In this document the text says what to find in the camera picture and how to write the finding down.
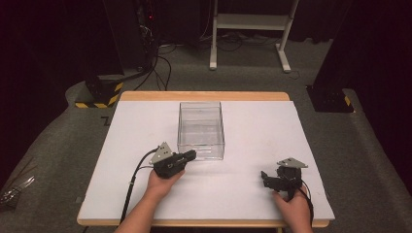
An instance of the hand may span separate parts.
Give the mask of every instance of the hand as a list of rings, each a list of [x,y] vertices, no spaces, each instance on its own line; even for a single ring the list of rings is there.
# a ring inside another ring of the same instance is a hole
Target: hand
[[[170,191],[173,184],[185,173],[182,170],[180,173],[174,175],[169,179],[162,179],[157,176],[155,170],[149,174],[148,186],[146,188],[144,199],[149,199],[159,203]]]
[[[301,189],[307,193],[305,186]],[[281,211],[292,232],[313,232],[310,224],[309,206],[305,196],[299,190],[294,192],[293,199],[290,202],[284,200],[277,191],[273,191],[272,194],[276,206]]]

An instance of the clear plastic box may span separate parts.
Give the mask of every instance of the clear plastic box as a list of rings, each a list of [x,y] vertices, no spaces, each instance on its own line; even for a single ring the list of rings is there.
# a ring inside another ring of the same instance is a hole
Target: clear plastic box
[[[178,131],[180,153],[196,150],[196,160],[223,159],[221,102],[182,102]]]

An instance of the white paper surface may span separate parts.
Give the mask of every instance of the white paper surface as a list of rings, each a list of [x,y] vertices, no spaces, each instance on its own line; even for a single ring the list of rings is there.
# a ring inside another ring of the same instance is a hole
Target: white paper surface
[[[162,142],[177,152],[180,101],[119,101],[78,219],[120,219],[140,159]],[[334,219],[292,101],[222,101],[223,160],[193,161],[155,212],[155,219],[282,219],[260,171],[293,157],[302,169],[314,219]],[[142,166],[149,165],[150,155]],[[151,169],[137,173],[129,211],[143,195]]]

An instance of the dark background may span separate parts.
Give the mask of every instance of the dark background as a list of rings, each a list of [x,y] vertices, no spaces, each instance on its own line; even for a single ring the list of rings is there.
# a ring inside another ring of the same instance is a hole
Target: dark background
[[[97,0],[82,2],[0,3],[0,93],[4,103],[0,123],[1,186],[39,133],[67,108],[65,91],[85,79],[85,67],[96,75],[117,73],[121,67],[103,4]],[[272,14],[271,9],[277,9],[277,14],[287,12],[291,3],[232,2],[221,0],[220,12]],[[163,7],[159,7],[160,13],[169,5],[174,5],[176,11],[158,15],[163,29],[169,28],[162,32],[164,35],[196,42],[207,24],[209,1],[155,3]],[[90,15],[84,14],[84,8]],[[349,87],[356,91],[377,138],[409,191],[412,183],[407,174],[411,165],[407,161],[412,146],[408,142],[411,120],[407,95],[412,74],[411,10],[411,3],[406,0],[301,0],[290,35],[291,40],[312,38],[314,43],[335,39],[321,68],[324,78],[340,81],[333,88]],[[190,28],[167,27],[167,21],[188,21]],[[85,32],[85,25],[88,33],[75,33],[78,29]],[[206,35],[210,35],[210,26]],[[95,41],[93,47],[85,46],[91,41]],[[97,50],[101,55],[90,61]]]

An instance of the silver metal bracket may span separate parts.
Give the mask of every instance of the silver metal bracket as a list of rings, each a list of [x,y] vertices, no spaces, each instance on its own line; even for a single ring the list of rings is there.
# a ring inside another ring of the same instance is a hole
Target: silver metal bracket
[[[284,159],[282,161],[278,162],[278,165],[284,166],[284,167],[292,167],[292,168],[307,168],[308,165],[290,157],[287,159]]]
[[[169,148],[166,142],[163,142],[160,147],[158,147],[157,151],[155,152],[154,156],[152,157],[149,164],[153,165],[161,160],[164,160],[168,157],[173,155],[172,150]]]

